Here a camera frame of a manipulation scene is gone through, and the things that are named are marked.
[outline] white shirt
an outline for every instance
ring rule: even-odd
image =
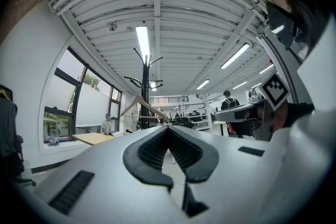
[[[104,121],[101,124],[100,132],[102,134],[112,133],[112,122],[111,121]]]

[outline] wooden hanger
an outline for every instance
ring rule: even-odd
[[[130,115],[125,115],[125,113],[127,111],[129,111],[137,103],[143,105],[145,108],[148,108],[150,111],[157,114],[159,116],[158,117],[159,119],[167,119],[166,116],[164,114],[162,114],[159,110],[156,110],[155,108],[148,105],[140,95],[137,95],[136,97],[134,97],[132,103],[127,108],[125,108],[125,110],[120,114],[120,116],[121,117],[122,116],[130,116]],[[137,117],[137,118],[152,118],[152,116],[136,116],[136,115],[132,115],[132,116]]]
[[[1,89],[1,90],[0,90],[0,94],[2,94],[7,100],[10,100],[10,99],[8,98],[8,96],[7,96],[6,91],[5,91],[4,89]]]

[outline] window frame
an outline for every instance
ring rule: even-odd
[[[81,63],[84,65],[82,74],[80,75],[80,80],[76,80],[74,79],[72,76],[66,74],[64,71],[62,71],[61,69],[59,69],[58,67],[55,70],[54,75],[58,76],[59,78],[65,80],[66,82],[74,85],[75,88],[75,98],[73,100],[73,105],[72,105],[72,110],[71,112],[68,111],[63,111],[63,110],[59,110],[59,109],[55,109],[55,108],[50,108],[48,106],[45,106],[44,108],[44,112],[45,113],[51,113],[51,114],[55,114],[55,115],[61,115],[61,116],[68,116],[71,118],[71,128],[69,130],[69,137],[59,140],[59,142],[69,142],[69,141],[74,141],[74,139],[72,138],[72,135],[76,133],[76,116],[77,116],[77,107],[78,107],[78,101],[79,101],[79,97],[80,97],[80,91],[82,88],[82,85],[84,83],[84,78],[85,75],[87,74],[87,71],[90,70],[93,74],[95,74],[99,79],[101,79],[102,81],[104,81],[105,83],[107,83],[110,87],[110,96],[109,96],[109,106],[108,106],[108,111],[106,113],[110,113],[110,109],[111,109],[111,103],[116,103],[118,105],[118,117],[113,117],[111,118],[112,120],[117,120],[117,130],[115,132],[119,131],[119,125],[120,125],[120,107],[121,107],[121,97],[122,97],[122,91],[120,91],[118,88],[116,88],[114,85],[112,85],[111,83],[109,83],[106,79],[104,79],[102,76],[100,76],[97,72],[95,72],[88,63],[85,63],[81,58],[79,58],[79,56],[70,48],[68,47],[67,50]],[[112,93],[113,90],[116,89],[117,91],[120,92],[120,102],[112,99]]]

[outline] ceiling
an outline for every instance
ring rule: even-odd
[[[269,56],[258,43],[257,28],[267,19],[264,0],[51,0],[77,38],[110,74],[132,93],[124,76],[142,79],[142,64],[133,51],[140,47],[136,26],[146,25],[152,59],[150,79],[163,87],[150,95],[198,93],[231,89],[248,81],[250,88],[272,70]],[[117,29],[109,31],[108,22]],[[251,46],[226,69],[220,66],[244,43]]]

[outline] desk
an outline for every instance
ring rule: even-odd
[[[214,121],[213,124],[220,124],[220,133],[222,134],[222,136],[224,136],[224,132],[223,132],[223,124],[226,124],[225,121]]]
[[[72,137],[76,140],[82,141],[91,146],[96,145],[107,140],[111,140],[114,137],[110,135],[104,135],[99,133],[89,133],[89,134],[73,134]]]

